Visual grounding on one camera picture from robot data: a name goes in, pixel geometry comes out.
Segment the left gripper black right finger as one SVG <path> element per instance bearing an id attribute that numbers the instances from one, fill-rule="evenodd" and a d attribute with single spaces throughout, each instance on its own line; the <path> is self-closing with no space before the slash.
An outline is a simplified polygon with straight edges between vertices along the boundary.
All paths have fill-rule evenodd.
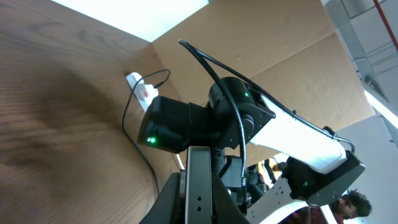
<path id="1" fill-rule="evenodd" d="M 218 174 L 211 175 L 213 191 L 213 218 L 214 224 L 249 224 L 246 217 L 233 202 L 226 187 Z"/>

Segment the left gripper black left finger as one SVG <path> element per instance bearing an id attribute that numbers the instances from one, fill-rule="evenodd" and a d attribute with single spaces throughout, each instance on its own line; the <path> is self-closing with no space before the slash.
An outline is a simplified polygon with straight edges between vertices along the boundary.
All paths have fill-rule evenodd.
<path id="1" fill-rule="evenodd" d="M 185 179 L 185 172 L 170 174 L 152 208 L 139 224 L 184 223 Z"/>

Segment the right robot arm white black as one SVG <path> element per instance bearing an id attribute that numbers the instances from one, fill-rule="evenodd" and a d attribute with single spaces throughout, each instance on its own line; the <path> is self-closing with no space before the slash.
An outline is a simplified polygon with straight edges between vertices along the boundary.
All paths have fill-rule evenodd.
<path id="1" fill-rule="evenodd" d="M 206 107 L 156 96 L 138 142 L 187 152 L 185 170 L 169 177 L 144 223 L 278 223 L 307 205 L 336 201 L 365 169 L 333 132 L 234 77 L 211 87 Z M 254 204 L 246 197 L 245 156 L 224 154 L 247 143 L 288 155 L 282 175 Z"/>

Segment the white power strip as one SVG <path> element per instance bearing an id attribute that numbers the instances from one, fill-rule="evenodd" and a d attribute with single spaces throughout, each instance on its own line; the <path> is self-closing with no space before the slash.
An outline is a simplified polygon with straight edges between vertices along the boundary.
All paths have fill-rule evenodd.
<path id="1" fill-rule="evenodd" d="M 145 83 L 144 78 L 137 72 L 128 74 L 126 80 L 131 89 L 134 88 L 134 96 L 137 98 L 144 112 L 146 112 L 153 99 L 159 95 L 158 89 L 152 84 Z"/>

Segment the person with dark hair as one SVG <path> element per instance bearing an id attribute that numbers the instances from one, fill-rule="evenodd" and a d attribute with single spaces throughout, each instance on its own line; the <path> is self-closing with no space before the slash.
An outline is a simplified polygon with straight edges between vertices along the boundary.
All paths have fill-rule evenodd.
<path id="1" fill-rule="evenodd" d="M 338 200 L 329 204 L 329 208 L 338 224 L 357 217 L 368 217 L 372 212 L 370 201 L 357 190 L 348 190 Z M 320 207 L 304 207 L 290 214 L 279 224 L 327 224 Z"/>

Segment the brown cardboard panel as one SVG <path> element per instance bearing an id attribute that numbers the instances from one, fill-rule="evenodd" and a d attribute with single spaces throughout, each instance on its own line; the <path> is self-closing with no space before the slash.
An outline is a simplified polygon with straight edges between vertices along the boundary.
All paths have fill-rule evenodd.
<path id="1" fill-rule="evenodd" d="M 213 1 L 146 47 L 132 70 L 156 82 L 168 68 L 161 94 L 203 106 L 213 80 L 179 40 L 318 127 L 339 130 L 374 114 L 319 0 Z"/>

